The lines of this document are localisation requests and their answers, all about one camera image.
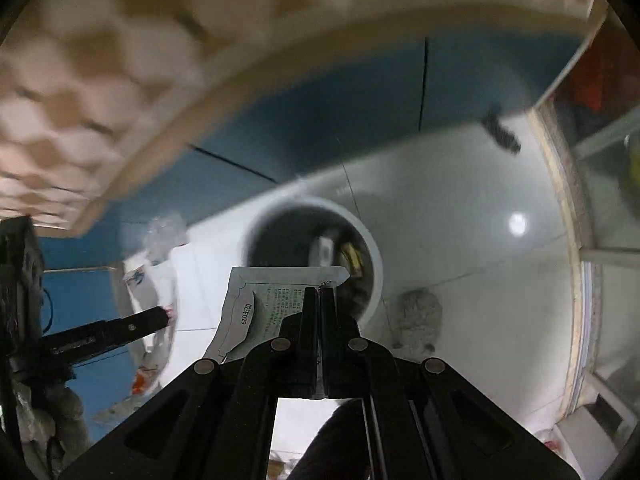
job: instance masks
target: blue wall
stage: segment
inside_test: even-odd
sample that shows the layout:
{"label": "blue wall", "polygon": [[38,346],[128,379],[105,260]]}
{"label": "blue wall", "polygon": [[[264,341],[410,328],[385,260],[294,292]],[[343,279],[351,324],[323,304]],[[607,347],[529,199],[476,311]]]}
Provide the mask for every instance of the blue wall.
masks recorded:
{"label": "blue wall", "polygon": [[[60,272],[45,274],[44,287],[53,300],[54,317],[49,333],[61,332],[94,321],[119,317],[116,312],[109,272]],[[49,305],[41,312],[42,326],[49,322]],[[92,441],[103,437],[107,430],[91,417],[114,402],[129,395],[135,366],[127,347],[117,348],[89,362],[74,367],[76,379],[67,383],[84,404],[84,418]]]}
{"label": "blue wall", "polygon": [[187,224],[193,224],[271,187],[273,182],[189,150],[155,180],[119,203],[121,229],[127,234],[121,240],[122,249],[131,253],[155,216],[177,211]]}
{"label": "blue wall", "polygon": [[415,133],[423,73],[424,41],[340,64],[260,99],[198,146],[286,182]]}
{"label": "blue wall", "polygon": [[80,238],[38,238],[45,268],[97,267],[120,260],[120,229],[115,205]]}
{"label": "blue wall", "polygon": [[422,127],[526,110],[580,46],[563,34],[452,30],[429,38]]}

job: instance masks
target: white floor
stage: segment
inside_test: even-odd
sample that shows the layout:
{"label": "white floor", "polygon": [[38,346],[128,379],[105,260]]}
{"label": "white floor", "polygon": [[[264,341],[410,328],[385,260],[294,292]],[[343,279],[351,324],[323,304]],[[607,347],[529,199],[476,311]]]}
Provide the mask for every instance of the white floor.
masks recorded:
{"label": "white floor", "polygon": [[[436,355],[532,433],[550,428],[570,351],[568,248],[526,118],[508,125],[522,142],[518,156],[498,148],[477,125],[421,134],[192,227],[191,243],[174,253],[180,318],[162,380],[206,349],[251,222],[274,200],[313,194],[347,207],[373,234],[383,257],[386,304],[416,286],[439,298]],[[384,304],[363,332],[391,344]],[[298,456],[333,408],[331,401],[281,402],[272,448]]]}

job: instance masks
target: tile grout line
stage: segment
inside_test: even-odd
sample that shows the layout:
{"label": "tile grout line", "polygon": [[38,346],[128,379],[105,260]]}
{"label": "tile grout line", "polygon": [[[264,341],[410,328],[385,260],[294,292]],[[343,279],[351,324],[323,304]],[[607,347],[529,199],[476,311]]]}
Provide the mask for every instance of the tile grout line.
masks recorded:
{"label": "tile grout line", "polygon": [[222,156],[222,155],[218,155],[217,153],[209,152],[209,151],[204,150],[203,148],[201,148],[199,146],[196,146],[195,144],[187,144],[187,146],[189,146],[196,153],[199,153],[199,154],[204,155],[204,156],[210,156],[211,158],[215,158],[216,160],[224,162],[225,164],[229,164],[230,166],[238,168],[239,170],[246,171],[248,173],[254,174],[255,176],[259,176],[260,178],[263,178],[264,180],[268,180],[272,184],[278,184],[278,181],[275,180],[274,178],[271,178],[270,176],[267,176],[264,173],[261,173],[260,171],[252,170],[251,168],[248,168],[247,166],[244,166],[243,164],[239,164],[238,162],[234,162],[230,158],[226,158],[226,156]]}
{"label": "tile grout line", "polygon": [[205,294],[205,291],[204,291],[204,284],[203,284],[204,282],[202,279],[202,273],[200,272],[200,263],[198,262],[198,257],[196,255],[195,247],[191,246],[190,248],[191,248],[191,257],[193,259],[194,265],[196,266],[196,273],[198,275],[198,290],[200,291],[200,299],[202,300],[202,305],[204,306],[207,312],[207,315],[210,316],[209,305],[207,303],[207,295]]}
{"label": "tile grout line", "polygon": [[556,400],[562,399],[562,397],[564,396],[564,394],[560,394],[558,395],[555,399],[550,400],[549,402],[547,402],[546,404],[543,404],[542,406],[540,406],[539,408],[536,408],[535,410],[533,410],[532,412],[526,413],[525,415],[523,415],[522,418],[525,418],[527,416],[531,416],[536,412],[539,412],[540,410],[542,410],[543,408],[546,408],[547,406],[549,406],[550,404],[553,404],[554,402],[556,402]]}
{"label": "tile grout line", "polygon": [[427,68],[429,61],[429,38],[424,38],[424,59],[422,60],[422,94],[420,96],[420,114],[418,115],[418,131],[422,130],[424,118],[424,97],[427,91]]}
{"label": "tile grout line", "polygon": [[[353,206],[356,208],[356,215],[358,216],[358,219],[362,222],[362,215],[360,214],[360,208],[358,207],[358,202],[356,200],[356,195],[353,192],[353,187],[351,186],[351,180],[349,179],[349,173],[347,173],[347,168],[344,165],[344,158],[343,158],[343,150],[342,150],[342,143],[340,142],[340,139],[338,138],[338,136],[335,136],[335,140],[338,142],[338,145],[340,146],[340,165],[342,166],[342,171],[344,172],[344,177],[347,181],[347,186],[349,186],[349,192],[351,193],[351,200],[353,201]],[[394,335],[394,330],[391,327],[391,318],[389,317],[389,310],[386,307],[386,301],[385,298],[382,297],[382,294],[380,294],[380,301],[382,302],[382,308],[385,310],[385,317],[386,317],[386,325],[389,328],[389,334],[391,335],[391,341],[393,343],[397,343],[398,342],[398,338],[396,338],[396,336]]]}
{"label": "tile grout line", "polygon": [[203,330],[217,330],[217,329],[218,329],[217,326],[212,326],[211,328],[181,328],[180,330],[176,330],[176,332],[201,332]]}
{"label": "tile grout line", "polygon": [[297,451],[284,451],[283,449],[271,449],[270,451],[273,451],[274,453],[290,453],[292,455],[298,455],[298,456],[304,455],[304,453],[299,453]]}
{"label": "tile grout line", "polygon": [[513,256],[510,256],[509,258],[505,258],[504,260],[499,260],[497,262],[491,262],[486,264],[483,267],[478,267],[477,269],[473,269],[473,270],[469,270],[467,272],[464,272],[463,274],[459,274],[458,276],[455,276],[453,278],[448,278],[446,280],[442,280],[441,282],[436,282],[436,283],[430,283],[427,285],[427,287],[435,287],[435,286],[441,286],[441,285],[445,285],[446,283],[451,283],[451,282],[455,282],[456,280],[461,280],[462,278],[468,278],[469,276],[473,276],[474,274],[484,274],[485,272],[488,272],[489,270],[493,270],[497,267],[503,266],[504,264],[508,264],[514,260],[520,260],[522,258],[525,258],[526,256],[529,256],[533,251],[538,251],[540,249],[544,249],[545,247],[547,247],[548,245],[551,245],[554,242],[557,242],[558,240],[560,240],[561,238],[564,238],[566,236],[566,234],[561,234],[558,236],[555,236],[553,238],[551,238],[550,240],[547,240],[546,242],[540,244],[540,245],[536,245],[535,247],[532,247],[530,249],[528,249],[527,251],[525,251],[522,254],[514,254]]}

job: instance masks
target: black object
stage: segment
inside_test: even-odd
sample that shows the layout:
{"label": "black object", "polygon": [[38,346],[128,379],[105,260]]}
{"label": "black object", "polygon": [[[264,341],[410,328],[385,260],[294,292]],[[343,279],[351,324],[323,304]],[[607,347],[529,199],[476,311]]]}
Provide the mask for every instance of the black object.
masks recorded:
{"label": "black object", "polygon": [[123,319],[97,321],[43,337],[43,271],[31,218],[0,221],[0,406],[7,444],[18,455],[22,455],[22,444],[12,381],[30,386],[37,399],[47,384],[75,378],[73,365],[156,332],[169,322],[166,311],[156,306]]}
{"label": "black object", "polygon": [[0,405],[9,440],[22,453],[8,356],[40,335],[44,261],[29,217],[0,222]]}
{"label": "black object", "polygon": [[287,480],[368,480],[369,444],[360,399],[338,406]]}
{"label": "black object", "polygon": [[277,398],[318,390],[362,399],[374,480],[578,478],[443,361],[394,359],[360,338],[334,294],[307,288],[280,337],[242,360],[197,361],[60,479],[262,480]]}
{"label": "black object", "polygon": [[11,356],[14,380],[32,386],[75,379],[73,365],[161,330],[168,322],[164,308],[156,306],[133,316],[43,336]]}
{"label": "black object", "polygon": [[482,118],[480,123],[498,146],[507,150],[512,155],[520,153],[520,141],[511,130],[500,124],[496,110],[491,110]]}

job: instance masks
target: white paper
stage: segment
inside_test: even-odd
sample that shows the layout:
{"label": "white paper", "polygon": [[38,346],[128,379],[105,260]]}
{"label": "white paper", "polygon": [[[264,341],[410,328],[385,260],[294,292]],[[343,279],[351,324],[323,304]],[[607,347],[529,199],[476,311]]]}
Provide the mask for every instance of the white paper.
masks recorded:
{"label": "white paper", "polygon": [[123,279],[142,310],[158,306],[158,292],[153,281],[145,272],[145,267],[140,266],[130,270]]}
{"label": "white paper", "polygon": [[219,363],[245,357],[277,337],[285,317],[302,311],[306,287],[338,286],[348,277],[344,267],[234,267],[205,357]]}

